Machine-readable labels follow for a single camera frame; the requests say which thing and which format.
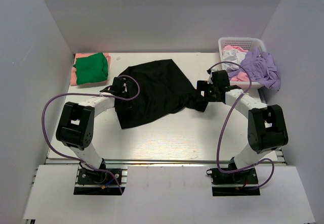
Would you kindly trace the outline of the black t shirt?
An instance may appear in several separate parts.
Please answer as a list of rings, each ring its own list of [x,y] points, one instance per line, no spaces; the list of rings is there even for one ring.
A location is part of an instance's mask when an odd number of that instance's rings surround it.
[[[121,75],[127,80],[128,98],[115,100],[115,111],[122,129],[138,127],[175,114],[183,108],[204,112],[208,102],[172,59],[129,66]]]

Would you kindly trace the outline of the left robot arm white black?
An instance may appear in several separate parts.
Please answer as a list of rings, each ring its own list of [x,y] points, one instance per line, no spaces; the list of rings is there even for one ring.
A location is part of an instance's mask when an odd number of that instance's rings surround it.
[[[106,180],[104,160],[92,144],[95,117],[114,107],[114,98],[99,96],[81,103],[67,102],[58,123],[56,139],[74,152],[81,167],[90,170],[96,183]]]

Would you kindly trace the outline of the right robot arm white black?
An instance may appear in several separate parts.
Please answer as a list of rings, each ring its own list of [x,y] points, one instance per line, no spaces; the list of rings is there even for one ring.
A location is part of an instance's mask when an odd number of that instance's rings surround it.
[[[210,72],[210,80],[199,80],[197,91],[204,92],[208,102],[222,102],[231,107],[222,126],[217,144],[216,161],[221,173],[240,183],[247,177],[247,169],[271,161],[265,156],[288,143],[288,132],[282,108],[279,105],[267,105],[248,95],[247,90],[230,85],[225,70]],[[231,113],[236,110],[248,120],[248,143],[231,159],[228,169],[222,169],[219,163],[221,141]]]

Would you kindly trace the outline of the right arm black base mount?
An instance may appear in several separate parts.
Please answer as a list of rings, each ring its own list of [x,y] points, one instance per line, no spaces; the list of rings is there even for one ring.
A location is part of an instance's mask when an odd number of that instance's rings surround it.
[[[215,185],[256,185],[258,178],[256,170],[250,168],[236,173],[222,173],[218,168],[210,168],[206,174],[212,178],[212,183]]]

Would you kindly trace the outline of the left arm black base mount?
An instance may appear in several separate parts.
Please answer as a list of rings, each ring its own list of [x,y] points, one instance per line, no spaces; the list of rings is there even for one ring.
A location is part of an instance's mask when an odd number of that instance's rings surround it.
[[[80,164],[78,166],[78,171],[76,175],[76,185],[81,187],[90,186],[106,186],[106,187],[116,187],[117,183],[114,178],[117,179],[121,187],[126,185],[127,181],[127,169],[126,168],[108,168],[112,175],[106,172],[93,171],[82,167]]]

